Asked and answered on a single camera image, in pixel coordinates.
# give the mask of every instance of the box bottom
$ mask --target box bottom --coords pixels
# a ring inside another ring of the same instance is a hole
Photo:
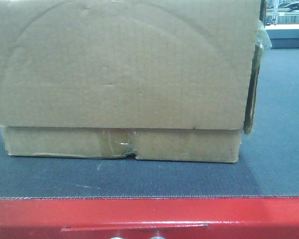
[[[9,155],[236,162],[240,130],[2,127]]]

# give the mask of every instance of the scratch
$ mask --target scratch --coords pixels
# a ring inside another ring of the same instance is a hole
[[[15,42],[18,41],[18,39],[23,35],[23,33],[28,29],[28,27],[30,27],[35,21],[37,21],[39,18],[41,18],[42,16],[44,16],[45,14],[47,14],[49,11],[61,6],[62,4],[66,3],[65,0],[63,0],[62,2],[53,5],[49,8],[47,8],[46,10],[44,10],[43,12],[39,13],[37,16],[35,16],[33,19],[31,19],[19,32],[18,36],[15,39]]]
[[[81,187],[81,188],[91,188],[90,186],[86,186],[86,185],[80,185],[80,184],[76,184],[77,187]]]

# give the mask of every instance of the cardboard box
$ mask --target cardboard box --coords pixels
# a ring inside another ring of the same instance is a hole
[[[235,162],[260,7],[0,0],[7,152]]]

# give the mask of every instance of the box lid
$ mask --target box lid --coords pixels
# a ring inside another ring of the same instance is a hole
[[[0,125],[241,129],[260,0],[0,1]]]

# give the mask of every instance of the gray fabric surface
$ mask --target gray fabric surface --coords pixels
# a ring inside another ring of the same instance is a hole
[[[299,50],[271,50],[236,164],[7,156],[0,198],[299,196]]]

